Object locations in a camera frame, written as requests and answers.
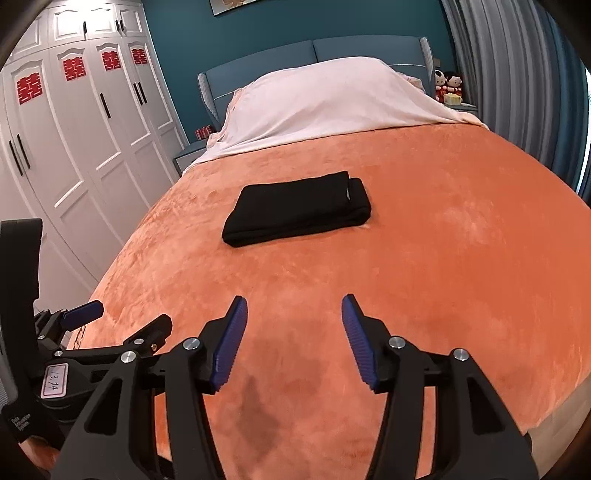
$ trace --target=curtain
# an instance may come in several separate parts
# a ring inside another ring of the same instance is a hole
[[[591,96],[589,96],[589,107],[591,108]],[[583,201],[591,207],[591,153],[587,158],[587,169],[584,172],[579,195]]]
[[[441,2],[467,101],[493,132],[576,189],[589,105],[585,69],[568,39],[534,0]]]

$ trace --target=orange blanket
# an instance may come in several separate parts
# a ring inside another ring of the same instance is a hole
[[[363,180],[366,225],[239,249],[222,242],[244,185],[339,170]],[[566,185],[472,125],[269,148],[199,165],[164,195],[96,290],[106,314],[82,347],[122,341],[160,313],[173,319],[171,347],[242,295],[249,319],[236,364],[206,399],[228,479],[358,480],[385,397],[360,379],[342,297],[354,293],[423,350],[468,349],[526,431],[591,371],[590,239],[591,210]],[[157,415],[166,452],[162,398]]]

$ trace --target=stuffed doll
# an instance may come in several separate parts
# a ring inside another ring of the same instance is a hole
[[[462,77],[455,72],[445,72],[445,81],[447,86],[446,93],[455,93],[462,98]]]
[[[435,100],[443,103],[443,95],[447,93],[445,75],[439,70],[435,70]]]

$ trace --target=framed picture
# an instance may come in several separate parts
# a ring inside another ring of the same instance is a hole
[[[232,8],[241,7],[242,5],[251,4],[257,0],[209,0],[212,5],[214,15],[219,15]]]

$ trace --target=nightstand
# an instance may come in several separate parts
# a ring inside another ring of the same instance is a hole
[[[458,110],[459,112],[468,112],[472,115],[476,115],[478,118],[478,107],[476,105],[470,105],[469,103],[461,103],[460,105],[447,105],[444,104],[448,108],[452,108],[454,110]]]
[[[207,140],[199,140],[190,144],[181,153],[174,157],[173,165],[174,168],[176,168],[178,174],[183,176],[184,169],[197,160],[201,155],[203,155],[206,148]]]

